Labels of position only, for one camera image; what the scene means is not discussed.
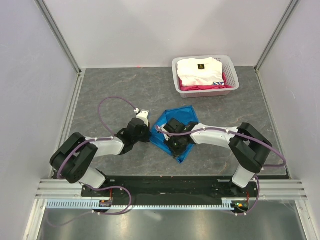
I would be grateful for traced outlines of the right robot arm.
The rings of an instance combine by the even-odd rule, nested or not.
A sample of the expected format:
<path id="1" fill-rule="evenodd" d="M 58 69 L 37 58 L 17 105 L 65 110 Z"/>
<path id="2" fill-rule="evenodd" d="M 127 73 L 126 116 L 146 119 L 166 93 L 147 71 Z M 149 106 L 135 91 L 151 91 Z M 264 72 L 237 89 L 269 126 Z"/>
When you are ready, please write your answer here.
<path id="1" fill-rule="evenodd" d="M 164 144 L 174 157 L 180 156 L 190 145 L 212 145 L 231 150 L 239 166 L 229 182 L 229 192 L 240 197 L 254 175 L 261 172 L 272 144 L 251 124 L 238 127 L 213 127 L 196 121 L 183 124 L 177 119 L 157 130 L 163 131 Z"/>

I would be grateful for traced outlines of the blue cloth napkin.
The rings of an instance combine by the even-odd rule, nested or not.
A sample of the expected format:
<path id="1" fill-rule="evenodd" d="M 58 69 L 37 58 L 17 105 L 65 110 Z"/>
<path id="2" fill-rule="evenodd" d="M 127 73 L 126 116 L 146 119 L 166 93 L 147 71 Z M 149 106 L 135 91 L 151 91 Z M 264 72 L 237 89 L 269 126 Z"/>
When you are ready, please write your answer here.
<path id="1" fill-rule="evenodd" d="M 168 121 L 172 118 L 175 118 L 180 123 L 187 125 L 189 122 L 198 122 L 199 119 L 196 115 L 194 108 L 191 105 L 172 108 L 165 110 L 162 115 L 155 121 L 152 128 L 150 129 L 151 136 L 150 142 L 169 154 L 173 156 L 170 149 L 165 145 L 164 140 L 165 137 L 162 133 L 158 133 L 155 129 L 155 126 L 162 126 L 168 123 Z"/>

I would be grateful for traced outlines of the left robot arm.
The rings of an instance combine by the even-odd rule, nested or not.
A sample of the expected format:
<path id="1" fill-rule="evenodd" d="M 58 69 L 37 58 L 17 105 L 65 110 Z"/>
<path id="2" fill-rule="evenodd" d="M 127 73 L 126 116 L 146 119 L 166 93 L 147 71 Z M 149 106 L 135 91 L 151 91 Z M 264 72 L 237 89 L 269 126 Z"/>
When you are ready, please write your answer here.
<path id="1" fill-rule="evenodd" d="M 72 134 L 53 154 L 49 163 L 57 171 L 58 179 L 65 179 L 70 184 L 85 184 L 92 187 L 99 197 L 104 197 L 109 193 L 110 185 L 103 173 L 90 167 L 93 159 L 124 155 L 135 144 L 149 141 L 150 123 L 147 118 L 137 116 L 115 136 L 91 138 L 79 132 Z"/>

